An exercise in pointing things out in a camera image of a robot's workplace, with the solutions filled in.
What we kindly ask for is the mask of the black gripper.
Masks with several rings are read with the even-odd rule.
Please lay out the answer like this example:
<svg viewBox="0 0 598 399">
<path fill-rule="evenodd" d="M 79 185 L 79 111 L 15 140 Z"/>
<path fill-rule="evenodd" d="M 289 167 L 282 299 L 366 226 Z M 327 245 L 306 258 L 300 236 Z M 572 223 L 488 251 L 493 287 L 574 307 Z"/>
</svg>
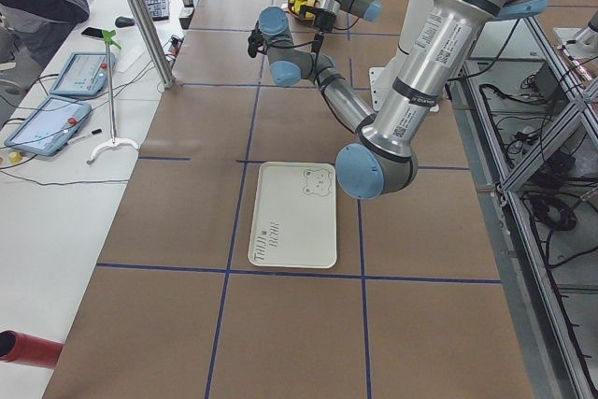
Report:
<svg viewBox="0 0 598 399">
<path fill-rule="evenodd" d="M 314 13 L 312 25 L 320 33 L 331 33 L 335 27 L 335 14 L 325 9 L 318 9 Z"/>
<path fill-rule="evenodd" d="M 255 28 L 251 31 L 250 36 L 248 38 L 248 55 L 257 56 L 259 53 L 262 52 L 263 34 L 258 28 Z"/>
</svg>

